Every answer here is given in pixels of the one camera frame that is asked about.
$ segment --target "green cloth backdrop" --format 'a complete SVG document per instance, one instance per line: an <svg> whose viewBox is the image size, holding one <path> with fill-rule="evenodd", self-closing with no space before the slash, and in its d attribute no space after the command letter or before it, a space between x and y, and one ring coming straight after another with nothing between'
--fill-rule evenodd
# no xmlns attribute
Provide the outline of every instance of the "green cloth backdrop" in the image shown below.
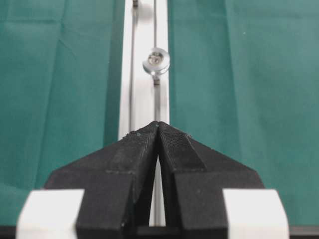
<svg viewBox="0 0 319 239"><path fill-rule="evenodd" d="M256 169L290 224L319 225L319 1L168 11L171 124Z"/></svg>
<svg viewBox="0 0 319 239"><path fill-rule="evenodd" d="M0 225L53 169L117 140L123 16L118 0L0 1Z"/></svg>

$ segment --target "metal washer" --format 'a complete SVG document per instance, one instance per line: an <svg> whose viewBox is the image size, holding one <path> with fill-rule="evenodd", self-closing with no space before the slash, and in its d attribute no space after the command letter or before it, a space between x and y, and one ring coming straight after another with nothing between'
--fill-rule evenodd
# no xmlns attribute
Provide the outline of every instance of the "metal washer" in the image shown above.
<svg viewBox="0 0 319 239"><path fill-rule="evenodd" d="M161 58L158 64L156 63L151 64L149 61L149 58L154 53L156 53L156 55L159 55ZM152 48L147 56L147 59L143 61L144 70L152 76L159 76L164 74L169 69L169 66L170 66L169 54L164 49L161 49L159 47Z"/></svg>

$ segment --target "screw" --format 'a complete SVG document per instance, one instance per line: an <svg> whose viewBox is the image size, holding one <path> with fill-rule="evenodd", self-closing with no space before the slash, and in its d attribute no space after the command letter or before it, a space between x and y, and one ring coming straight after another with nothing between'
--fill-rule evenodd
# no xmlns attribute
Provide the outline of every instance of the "screw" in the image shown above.
<svg viewBox="0 0 319 239"><path fill-rule="evenodd" d="M164 74L169 68L169 54L158 47L150 50L148 58L143 62L144 70L152 75L154 84L160 83L160 75Z"/></svg>
<svg viewBox="0 0 319 239"><path fill-rule="evenodd" d="M133 0L133 7L138 7L139 0Z"/></svg>

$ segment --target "white block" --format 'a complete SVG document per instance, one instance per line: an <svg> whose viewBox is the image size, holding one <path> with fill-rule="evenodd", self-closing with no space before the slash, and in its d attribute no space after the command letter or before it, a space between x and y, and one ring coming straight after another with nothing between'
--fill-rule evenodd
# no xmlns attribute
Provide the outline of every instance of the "white block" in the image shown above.
<svg viewBox="0 0 319 239"><path fill-rule="evenodd" d="M229 239L289 239L289 225L276 190L223 189Z"/></svg>
<svg viewBox="0 0 319 239"><path fill-rule="evenodd" d="M34 190L20 213L17 239L76 239L83 189Z"/></svg>

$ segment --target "black 3d-printed part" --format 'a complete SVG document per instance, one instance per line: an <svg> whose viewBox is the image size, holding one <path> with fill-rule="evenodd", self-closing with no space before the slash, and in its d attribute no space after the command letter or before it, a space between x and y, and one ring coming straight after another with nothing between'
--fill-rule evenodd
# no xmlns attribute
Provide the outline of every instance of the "black 3d-printed part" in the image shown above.
<svg viewBox="0 0 319 239"><path fill-rule="evenodd" d="M159 123L166 224L183 238L227 238L223 188L264 188L253 169Z"/></svg>
<svg viewBox="0 0 319 239"><path fill-rule="evenodd" d="M52 172L46 189L84 188L78 237L123 238L125 224L148 225L158 123Z"/></svg>

